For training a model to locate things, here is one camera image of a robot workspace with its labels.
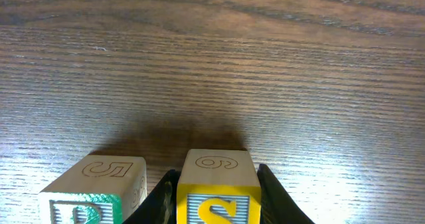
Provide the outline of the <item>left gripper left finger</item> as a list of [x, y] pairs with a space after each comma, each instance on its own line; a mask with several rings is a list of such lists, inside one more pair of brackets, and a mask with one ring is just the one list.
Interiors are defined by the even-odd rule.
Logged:
[[170, 169], [123, 224], [176, 224], [180, 175], [180, 171]]

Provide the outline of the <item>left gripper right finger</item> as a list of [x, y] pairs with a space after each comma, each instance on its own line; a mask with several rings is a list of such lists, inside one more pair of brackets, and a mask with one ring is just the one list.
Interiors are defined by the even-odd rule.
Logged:
[[314, 224], [266, 164], [259, 165], [257, 176], [262, 192], [260, 224]]

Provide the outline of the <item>green R block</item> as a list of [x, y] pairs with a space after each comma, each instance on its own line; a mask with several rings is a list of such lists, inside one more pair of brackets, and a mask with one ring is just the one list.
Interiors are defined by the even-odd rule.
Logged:
[[147, 196], [143, 157], [87, 155], [39, 194], [41, 223], [123, 223]]

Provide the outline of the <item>yellow S block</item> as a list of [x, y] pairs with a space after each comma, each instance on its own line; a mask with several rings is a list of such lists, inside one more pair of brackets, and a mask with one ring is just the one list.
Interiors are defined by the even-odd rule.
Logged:
[[249, 152], [191, 149], [177, 184], [177, 222], [259, 224], [261, 195]]

